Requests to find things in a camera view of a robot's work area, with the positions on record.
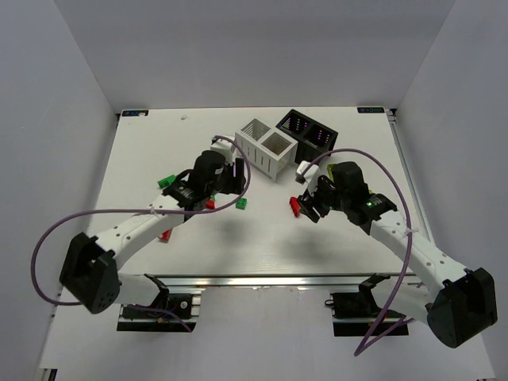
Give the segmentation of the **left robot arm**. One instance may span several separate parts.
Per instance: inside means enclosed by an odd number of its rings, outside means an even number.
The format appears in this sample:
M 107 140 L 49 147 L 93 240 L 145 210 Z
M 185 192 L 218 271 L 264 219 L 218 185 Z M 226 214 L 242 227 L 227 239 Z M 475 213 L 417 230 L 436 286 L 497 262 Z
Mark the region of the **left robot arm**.
M 69 245 L 60 282 L 92 314 L 113 304 L 163 308 L 169 294 L 154 275 L 120 275 L 143 247 L 168 230 L 205 211 L 216 194 L 241 194 L 246 187 L 244 159 L 205 150 L 191 169 L 178 174 L 144 213 L 92 237 L 76 235 Z

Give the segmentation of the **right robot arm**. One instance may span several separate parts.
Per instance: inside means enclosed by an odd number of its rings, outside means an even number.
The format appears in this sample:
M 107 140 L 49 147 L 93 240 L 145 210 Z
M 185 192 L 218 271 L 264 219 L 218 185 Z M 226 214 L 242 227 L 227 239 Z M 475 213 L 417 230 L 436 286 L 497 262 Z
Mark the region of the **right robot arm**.
M 385 302 L 391 309 L 421 321 L 441 343 L 456 348 L 498 320 L 495 282 L 483 268 L 471 270 L 444 254 L 435 244 L 407 226 L 407 219 L 385 195 L 369 191 L 360 167 L 351 161 L 337 164 L 332 177 L 316 164 L 299 164 L 297 181 L 306 185 L 298 197 L 302 214 L 318 222 L 340 211 L 368 236 L 390 249 L 418 276 L 423 286 L 396 284 L 388 275 L 373 275 L 359 286 L 370 310 Z

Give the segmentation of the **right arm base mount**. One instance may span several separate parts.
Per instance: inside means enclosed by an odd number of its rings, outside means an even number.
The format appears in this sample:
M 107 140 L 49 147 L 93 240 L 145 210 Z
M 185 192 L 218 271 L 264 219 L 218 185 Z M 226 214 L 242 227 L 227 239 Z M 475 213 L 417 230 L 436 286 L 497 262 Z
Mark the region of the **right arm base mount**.
M 356 291 L 332 293 L 325 300 L 325 307 L 332 311 L 335 337 L 363 337 L 368 332 L 381 308 L 366 291 L 389 278 L 386 274 L 374 274 L 363 281 Z

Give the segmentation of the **red curved lego brick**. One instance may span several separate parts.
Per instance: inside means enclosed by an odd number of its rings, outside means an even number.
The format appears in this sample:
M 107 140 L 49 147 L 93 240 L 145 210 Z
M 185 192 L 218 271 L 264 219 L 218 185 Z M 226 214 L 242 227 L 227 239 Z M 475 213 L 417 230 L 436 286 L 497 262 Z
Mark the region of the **red curved lego brick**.
M 300 216 L 300 205 L 296 197 L 290 197 L 289 204 L 295 217 Z

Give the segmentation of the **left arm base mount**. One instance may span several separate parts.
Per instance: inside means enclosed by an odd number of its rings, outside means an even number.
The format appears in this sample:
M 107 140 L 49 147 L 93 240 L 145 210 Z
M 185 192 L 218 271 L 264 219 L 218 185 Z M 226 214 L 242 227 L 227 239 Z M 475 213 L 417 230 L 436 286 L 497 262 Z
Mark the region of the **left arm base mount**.
M 118 332 L 192 333 L 201 295 L 187 289 L 170 290 L 154 275 L 129 275 L 116 300 L 120 305 Z

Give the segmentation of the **green long lego piece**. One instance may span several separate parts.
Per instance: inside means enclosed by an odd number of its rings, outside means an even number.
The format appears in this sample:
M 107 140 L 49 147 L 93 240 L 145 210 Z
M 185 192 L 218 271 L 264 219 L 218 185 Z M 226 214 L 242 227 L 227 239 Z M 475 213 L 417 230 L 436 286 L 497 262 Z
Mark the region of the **green long lego piece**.
M 175 181 L 176 175 L 169 175 L 166 178 L 163 178 L 157 182 L 158 187 L 160 189 L 164 189 L 166 187 L 169 187 L 174 181 Z

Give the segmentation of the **green square lego brick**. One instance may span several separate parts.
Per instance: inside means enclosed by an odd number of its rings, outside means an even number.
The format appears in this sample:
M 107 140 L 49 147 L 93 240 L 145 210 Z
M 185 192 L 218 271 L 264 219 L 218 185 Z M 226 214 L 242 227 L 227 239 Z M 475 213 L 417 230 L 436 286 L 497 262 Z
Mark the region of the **green square lego brick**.
M 239 198 L 235 204 L 235 207 L 239 210 L 245 210 L 247 203 L 248 203 L 247 198 Z

